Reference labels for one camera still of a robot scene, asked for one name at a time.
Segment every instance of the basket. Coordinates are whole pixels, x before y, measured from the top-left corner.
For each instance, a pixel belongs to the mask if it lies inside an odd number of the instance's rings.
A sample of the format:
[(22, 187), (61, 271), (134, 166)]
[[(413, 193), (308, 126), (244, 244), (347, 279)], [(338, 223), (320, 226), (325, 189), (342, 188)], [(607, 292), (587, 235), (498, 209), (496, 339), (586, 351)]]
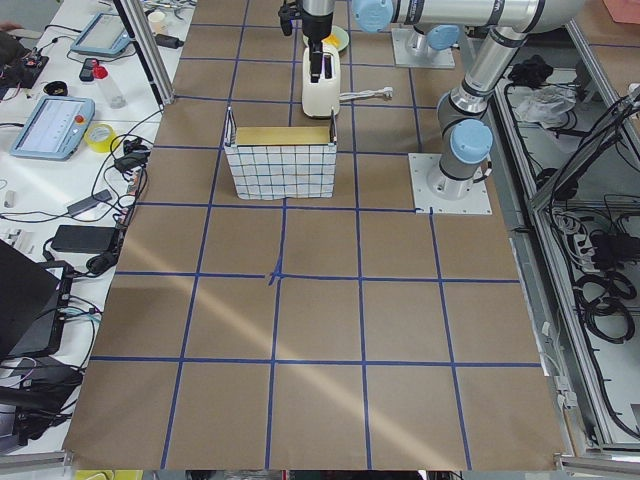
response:
[(227, 109), (224, 151), (244, 200), (331, 197), (338, 150), (329, 127), (238, 127)]

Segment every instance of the glue bottle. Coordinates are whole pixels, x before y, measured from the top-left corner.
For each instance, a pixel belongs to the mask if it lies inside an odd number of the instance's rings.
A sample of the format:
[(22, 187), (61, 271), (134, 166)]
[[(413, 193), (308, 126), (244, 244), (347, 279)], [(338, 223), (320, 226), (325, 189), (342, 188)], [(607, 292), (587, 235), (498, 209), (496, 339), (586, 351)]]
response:
[(113, 77), (97, 60), (93, 61), (93, 78), (111, 108), (122, 108), (127, 104)]

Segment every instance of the white mounting plate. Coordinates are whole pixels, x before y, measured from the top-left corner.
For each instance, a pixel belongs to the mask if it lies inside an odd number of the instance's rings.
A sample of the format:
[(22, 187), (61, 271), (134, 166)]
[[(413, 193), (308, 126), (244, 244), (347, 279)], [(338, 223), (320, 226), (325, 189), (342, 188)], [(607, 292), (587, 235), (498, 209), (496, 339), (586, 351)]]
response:
[(447, 48), (432, 55), (416, 56), (407, 50), (407, 41), (413, 34), (413, 28), (392, 28), (391, 38), (393, 43), (393, 55), (398, 67), (416, 68), (447, 68), (456, 67), (451, 49)]
[[(452, 213), (457, 215), (491, 215), (491, 203), (484, 182), (474, 183), (461, 200), (447, 200), (434, 194), (427, 186), (427, 173), (440, 161), (440, 154), (410, 153), (411, 186), (416, 213)], [(476, 178), (482, 176), (478, 168)]]

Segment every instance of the tape roll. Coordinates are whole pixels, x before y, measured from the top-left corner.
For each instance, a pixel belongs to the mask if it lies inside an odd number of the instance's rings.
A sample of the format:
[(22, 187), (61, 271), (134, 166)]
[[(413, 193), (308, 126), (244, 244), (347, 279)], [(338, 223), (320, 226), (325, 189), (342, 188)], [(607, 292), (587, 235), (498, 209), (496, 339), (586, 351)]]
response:
[(96, 123), (91, 125), (84, 134), (84, 140), (94, 152), (108, 153), (111, 142), (116, 138), (116, 132), (106, 123)]

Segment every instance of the person's hand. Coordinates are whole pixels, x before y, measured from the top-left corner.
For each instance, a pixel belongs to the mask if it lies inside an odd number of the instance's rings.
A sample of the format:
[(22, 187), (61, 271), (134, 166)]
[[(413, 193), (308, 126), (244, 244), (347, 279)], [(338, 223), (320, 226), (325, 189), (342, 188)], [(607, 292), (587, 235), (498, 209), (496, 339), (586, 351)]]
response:
[(0, 22), (0, 32), (8, 32), (11, 30), (15, 30), (16, 28), (22, 28), (22, 25), (15, 22)]

